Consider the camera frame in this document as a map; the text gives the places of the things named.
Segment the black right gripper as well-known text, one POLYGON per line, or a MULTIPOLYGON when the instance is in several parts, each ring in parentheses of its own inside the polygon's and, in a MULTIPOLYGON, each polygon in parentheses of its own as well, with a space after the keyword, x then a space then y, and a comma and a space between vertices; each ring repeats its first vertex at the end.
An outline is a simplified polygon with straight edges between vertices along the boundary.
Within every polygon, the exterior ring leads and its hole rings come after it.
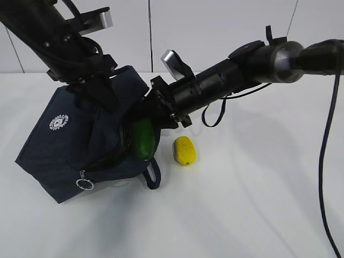
POLYGON ((184 128, 192 125, 188 114, 179 114, 174 99, 171 84, 168 84, 161 76, 150 81, 152 91, 134 110, 134 121, 150 120, 153 126, 162 129, 177 129, 179 123, 184 128))

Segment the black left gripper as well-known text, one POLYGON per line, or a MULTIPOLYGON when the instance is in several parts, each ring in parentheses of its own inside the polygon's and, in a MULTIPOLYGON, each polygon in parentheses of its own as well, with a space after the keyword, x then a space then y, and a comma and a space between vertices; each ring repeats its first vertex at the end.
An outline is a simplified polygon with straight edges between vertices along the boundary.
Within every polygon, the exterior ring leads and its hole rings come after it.
POLYGON ((96 54, 86 59, 84 66, 79 68, 63 68, 58 71, 47 72, 53 81, 67 85, 84 83, 85 97, 101 106, 108 112, 115 112, 119 106, 116 94, 113 91, 110 77, 117 68, 117 63, 110 54, 96 54))

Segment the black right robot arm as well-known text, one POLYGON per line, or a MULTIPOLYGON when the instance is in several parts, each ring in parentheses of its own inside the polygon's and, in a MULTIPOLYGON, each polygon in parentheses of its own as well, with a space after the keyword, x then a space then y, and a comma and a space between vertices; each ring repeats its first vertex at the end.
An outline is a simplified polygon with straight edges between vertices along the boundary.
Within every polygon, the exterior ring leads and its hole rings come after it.
POLYGON ((262 83, 294 83, 306 74, 343 74, 343 40, 325 40, 307 48, 295 41, 273 40, 266 45, 257 40, 198 74, 174 50, 167 50, 162 62, 175 82, 153 78, 152 89, 133 109, 132 118, 149 119, 159 128, 188 127, 191 113, 262 83))

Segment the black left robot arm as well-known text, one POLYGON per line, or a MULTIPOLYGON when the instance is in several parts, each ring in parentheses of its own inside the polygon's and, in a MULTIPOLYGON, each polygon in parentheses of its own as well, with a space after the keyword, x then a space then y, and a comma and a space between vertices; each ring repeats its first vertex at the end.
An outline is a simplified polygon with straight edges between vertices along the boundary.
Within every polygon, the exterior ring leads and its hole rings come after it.
POLYGON ((117 64, 97 42, 86 37, 113 25, 110 8, 81 13, 72 1, 65 1, 74 16, 64 19, 56 3, 1 1, 1 23, 45 63, 53 81, 66 83, 72 94, 114 112, 118 99, 110 77, 117 64))

